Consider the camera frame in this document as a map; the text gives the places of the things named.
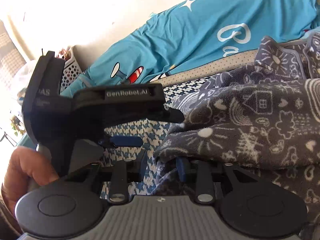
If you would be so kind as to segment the person's left hand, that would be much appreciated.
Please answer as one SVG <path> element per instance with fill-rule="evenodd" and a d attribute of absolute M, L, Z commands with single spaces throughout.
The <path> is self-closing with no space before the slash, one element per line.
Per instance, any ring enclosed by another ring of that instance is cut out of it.
<path fill-rule="evenodd" d="M 58 180 L 59 176 L 46 157 L 20 146 L 11 155 L 1 189 L 4 203 L 12 215 L 17 202 L 28 192 L 30 178 L 45 186 Z"/>

